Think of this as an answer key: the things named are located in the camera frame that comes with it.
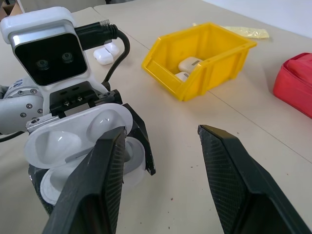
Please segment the yellow plastic packet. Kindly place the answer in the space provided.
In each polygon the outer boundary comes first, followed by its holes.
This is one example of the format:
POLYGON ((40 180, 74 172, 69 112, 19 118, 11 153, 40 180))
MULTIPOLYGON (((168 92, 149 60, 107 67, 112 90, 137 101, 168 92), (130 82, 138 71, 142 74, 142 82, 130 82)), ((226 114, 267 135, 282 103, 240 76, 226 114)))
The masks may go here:
POLYGON ((199 42, 230 42, 230 43, 251 43, 251 39, 268 39, 270 36, 265 29, 256 29, 248 27, 220 26, 207 22, 205 24, 197 24, 192 27, 185 28, 171 36, 180 35, 189 42, 193 39, 199 42))

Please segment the red fabric pouch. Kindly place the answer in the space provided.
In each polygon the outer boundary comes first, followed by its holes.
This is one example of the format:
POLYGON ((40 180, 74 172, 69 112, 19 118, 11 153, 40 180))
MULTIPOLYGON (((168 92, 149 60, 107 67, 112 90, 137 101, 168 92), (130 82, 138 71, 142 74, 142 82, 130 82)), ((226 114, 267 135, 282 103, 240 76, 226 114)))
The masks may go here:
POLYGON ((312 118, 312 53, 299 54, 282 64, 273 94, 312 118))

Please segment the white closed charging case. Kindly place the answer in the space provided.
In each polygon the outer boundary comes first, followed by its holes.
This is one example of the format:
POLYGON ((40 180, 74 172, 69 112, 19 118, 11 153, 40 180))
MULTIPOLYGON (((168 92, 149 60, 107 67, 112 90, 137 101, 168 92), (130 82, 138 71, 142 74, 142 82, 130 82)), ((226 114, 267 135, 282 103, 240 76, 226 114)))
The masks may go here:
POLYGON ((181 72, 190 74, 200 62, 202 62, 202 60, 199 58, 188 57, 178 64, 178 68, 181 72))
POLYGON ((190 74, 187 72, 179 72, 179 73, 175 74, 175 76, 178 79, 180 79, 182 82, 186 82, 188 77, 190 76, 190 74))

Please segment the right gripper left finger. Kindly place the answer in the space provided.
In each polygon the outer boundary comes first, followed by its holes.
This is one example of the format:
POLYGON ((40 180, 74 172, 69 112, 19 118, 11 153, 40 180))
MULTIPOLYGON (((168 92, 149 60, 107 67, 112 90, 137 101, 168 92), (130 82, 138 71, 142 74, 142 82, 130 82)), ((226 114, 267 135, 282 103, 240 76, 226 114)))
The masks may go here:
POLYGON ((68 177, 42 234, 115 234, 123 184, 125 127, 105 132, 68 177))

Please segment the yellow plastic bin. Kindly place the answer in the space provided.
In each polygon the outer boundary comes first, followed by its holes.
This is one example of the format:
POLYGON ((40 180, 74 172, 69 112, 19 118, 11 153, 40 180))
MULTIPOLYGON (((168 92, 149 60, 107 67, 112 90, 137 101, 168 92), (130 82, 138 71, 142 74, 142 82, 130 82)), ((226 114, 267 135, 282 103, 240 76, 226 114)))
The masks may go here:
POLYGON ((189 101, 237 77, 249 50, 257 43, 211 22, 159 37, 142 68, 176 99, 189 101), (179 79, 179 64, 198 61, 186 81, 179 79))

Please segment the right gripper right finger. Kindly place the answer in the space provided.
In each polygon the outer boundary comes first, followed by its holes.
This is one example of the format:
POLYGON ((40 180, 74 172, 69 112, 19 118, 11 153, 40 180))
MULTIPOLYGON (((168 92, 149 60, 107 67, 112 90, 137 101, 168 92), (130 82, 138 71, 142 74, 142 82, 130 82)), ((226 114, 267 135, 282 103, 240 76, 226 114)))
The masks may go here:
POLYGON ((224 234, 312 234, 273 177, 234 135, 199 125, 203 158, 224 234))

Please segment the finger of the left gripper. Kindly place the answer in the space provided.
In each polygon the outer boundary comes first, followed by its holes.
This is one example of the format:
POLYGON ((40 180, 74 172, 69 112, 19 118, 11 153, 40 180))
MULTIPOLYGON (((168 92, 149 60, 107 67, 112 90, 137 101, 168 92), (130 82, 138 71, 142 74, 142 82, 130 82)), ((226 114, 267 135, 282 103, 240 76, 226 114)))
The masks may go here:
POLYGON ((153 176, 156 173, 156 168, 145 122, 128 103, 123 104, 123 106, 130 111, 133 117, 133 126, 128 136, 142 143, 145 150, 145 169, 153 176))
POLYGON ((28 175, 33 184, 35 192, 50 216, 54 210, 60 192, 56 190, 50 182, 53 170, 37 168, 31 164, 28 167, 28 175))

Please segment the white charging case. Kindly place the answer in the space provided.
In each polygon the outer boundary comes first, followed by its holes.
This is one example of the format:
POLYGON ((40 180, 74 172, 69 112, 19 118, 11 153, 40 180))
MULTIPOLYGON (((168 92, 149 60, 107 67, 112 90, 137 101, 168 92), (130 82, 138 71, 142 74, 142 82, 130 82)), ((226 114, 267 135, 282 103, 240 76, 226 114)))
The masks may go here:
POLYGON ((190 74, 200 62, 202 62, 202 60, 199 58, 188 57, 178 64, 178 68, 181 72, 190 74))
POLYGON ((190 76, 190 74, 187 72, 179 72, 179 73, 175 74, 175 76, 178 79, 180 79, 182 82, 186 82, 188 77, 190 76))
POLYGON ((128 136, 132 126, 133 117, 123 105, 102 104, 39 127, 29 135, 24 155, 29 164, 53 170, 50 182, 61 194, 69 175, 93 149, 99 137, 114 128, 125 127, 126 161, 122 188, 130 190, 145 176, 145 150, 139 140, 128 136))
POLYGON ((119 52, 119 48, 113 42, 110 42, 103 45, 101 48, 96 49, 93 56, 99 64, 108 65, 114 62, 114 59, 119 52))

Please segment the brown cardboard box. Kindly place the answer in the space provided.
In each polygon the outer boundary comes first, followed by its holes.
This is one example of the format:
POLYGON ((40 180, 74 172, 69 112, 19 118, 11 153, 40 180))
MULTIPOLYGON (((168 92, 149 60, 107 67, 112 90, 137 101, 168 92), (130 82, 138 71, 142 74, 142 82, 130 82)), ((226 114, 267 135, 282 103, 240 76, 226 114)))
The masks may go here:
POLYGON ((19 0, 0 0, 0 16, 14 16, 23 14, 24 10, 19 4, 19 0))

